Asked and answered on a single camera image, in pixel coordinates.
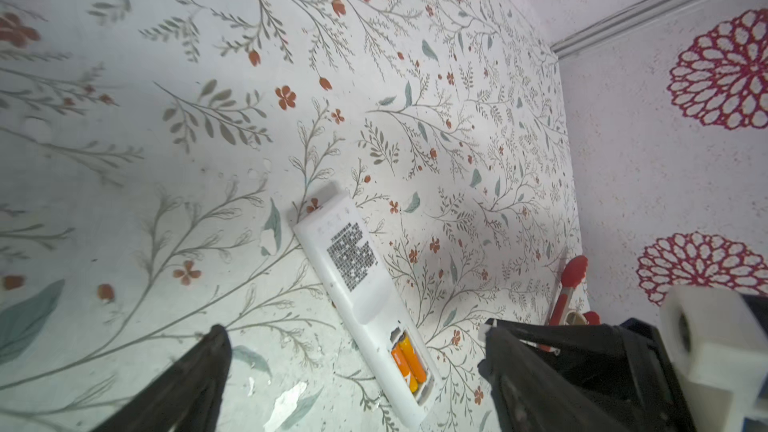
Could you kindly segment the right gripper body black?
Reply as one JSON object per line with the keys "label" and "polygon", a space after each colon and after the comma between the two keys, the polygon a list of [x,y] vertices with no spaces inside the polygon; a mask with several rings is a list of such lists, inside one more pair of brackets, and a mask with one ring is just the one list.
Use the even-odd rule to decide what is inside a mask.
{"label": "right gripper body black", "polygon": [[489,319],[622,423],[625,431],[695,428],[658,330],[637,319],[618,326],[540,326]]}

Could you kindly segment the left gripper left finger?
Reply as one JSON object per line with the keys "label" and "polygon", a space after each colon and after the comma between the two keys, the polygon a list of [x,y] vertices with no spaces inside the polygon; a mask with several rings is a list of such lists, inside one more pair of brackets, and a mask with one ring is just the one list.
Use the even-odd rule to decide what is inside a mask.
{"label": "left gripper left finger", "polygon": [[232,361],[226,329],[214,325],[200,341],[98,431],[214,431]]}

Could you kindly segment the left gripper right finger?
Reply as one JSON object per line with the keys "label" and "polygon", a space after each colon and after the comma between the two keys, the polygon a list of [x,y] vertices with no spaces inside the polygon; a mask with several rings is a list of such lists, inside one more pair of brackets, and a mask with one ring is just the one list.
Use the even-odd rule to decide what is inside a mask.
{"label": "left gripper right finger", "polygon": [[625,431],[511,332],[486,332],[478,371],[491,385],[502,431]]}

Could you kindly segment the white remote control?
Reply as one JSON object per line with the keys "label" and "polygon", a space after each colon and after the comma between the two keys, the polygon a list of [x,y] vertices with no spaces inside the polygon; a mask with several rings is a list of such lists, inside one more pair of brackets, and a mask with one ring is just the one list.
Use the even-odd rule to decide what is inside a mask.
{"label": "white remote control", "polygon": [[[395,415],[418,430],[442,377],[354,201],[346,192],[336,194],[298,222],[294,234]],[[405,333],[427,372],[415,394],[391,356]]]}

